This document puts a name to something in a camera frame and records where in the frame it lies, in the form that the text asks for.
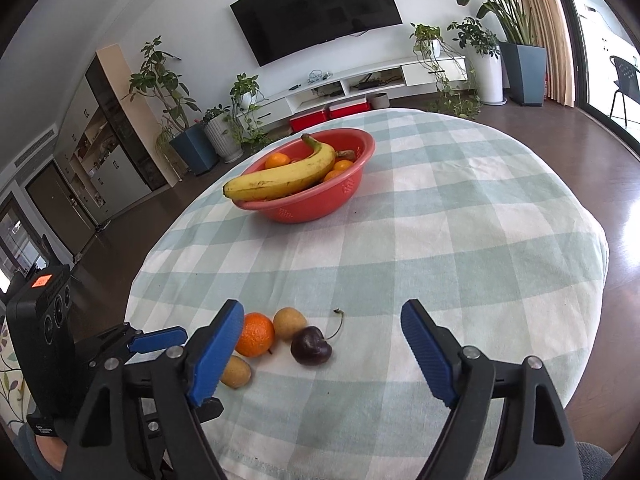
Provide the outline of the left hand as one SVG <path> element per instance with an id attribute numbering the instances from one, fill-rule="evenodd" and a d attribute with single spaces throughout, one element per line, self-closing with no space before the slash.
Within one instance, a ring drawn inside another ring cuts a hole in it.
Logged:
<path id="1" fill-rule="evenodd" d="M 67 444 L 59 437 L 35 435 L 37 448 L 43 459 L 56 471 L 61 472 L 64 465 Z"/>

